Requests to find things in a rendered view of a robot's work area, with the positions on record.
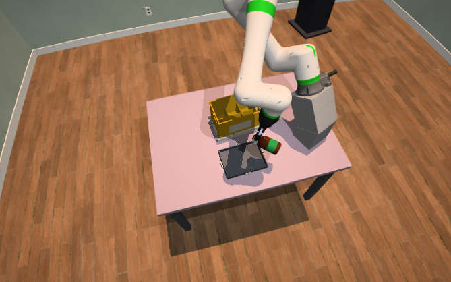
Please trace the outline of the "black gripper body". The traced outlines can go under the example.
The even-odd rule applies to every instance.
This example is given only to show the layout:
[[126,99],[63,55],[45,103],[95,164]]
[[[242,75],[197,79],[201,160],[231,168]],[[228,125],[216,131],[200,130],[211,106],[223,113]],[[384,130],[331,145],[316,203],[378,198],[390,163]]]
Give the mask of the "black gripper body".
[[258,118],[258,121],[259,121],[259,123],[260,123],[260,125],[261,125],[261,126],[260,126],[260,129],[263,128],[262,131],[264,131],[265,128],[269,128],[269,127],[272,126],[272,125],[267,125],[267,124],[263,123],[263,122],[260,120],[260,118]]

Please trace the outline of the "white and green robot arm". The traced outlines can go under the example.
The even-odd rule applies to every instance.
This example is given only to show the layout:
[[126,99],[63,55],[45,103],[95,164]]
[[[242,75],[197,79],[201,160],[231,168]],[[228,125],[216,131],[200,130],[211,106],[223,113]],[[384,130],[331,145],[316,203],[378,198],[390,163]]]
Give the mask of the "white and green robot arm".
[[[226,11],[245,31],[243,54],[234,88],[235,100],[243,106],[259,107],[259,118],[273,125],[292,101],[290,90],[261,81],[264,61],[273,72],[294,72],[297,95],[313,96],[332,85],[329,73],[320,72],[315,46],[281,47],[271,34],[278,0],[222,0]],[[261,108],[261,109],[260,109]]]

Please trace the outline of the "yellow open crate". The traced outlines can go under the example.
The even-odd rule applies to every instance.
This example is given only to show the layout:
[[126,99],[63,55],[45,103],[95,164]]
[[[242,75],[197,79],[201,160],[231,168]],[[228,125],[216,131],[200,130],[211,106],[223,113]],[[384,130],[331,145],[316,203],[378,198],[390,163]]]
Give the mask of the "yellow open crate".
[[209,101],[212,122],[219,138],[260,125],[259,107],[240,105],[234,94]]

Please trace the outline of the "brown bottle with green label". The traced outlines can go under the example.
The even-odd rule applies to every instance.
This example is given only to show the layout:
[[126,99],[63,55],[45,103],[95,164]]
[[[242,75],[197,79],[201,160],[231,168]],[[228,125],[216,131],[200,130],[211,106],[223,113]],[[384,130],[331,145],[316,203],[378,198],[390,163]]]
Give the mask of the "brown bottle with green label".
[[268,137],[268,136],[261,136],[261,138],[258,141],[258,146],[274,155],[278,154],[278,151],[280,150],[281,143]]

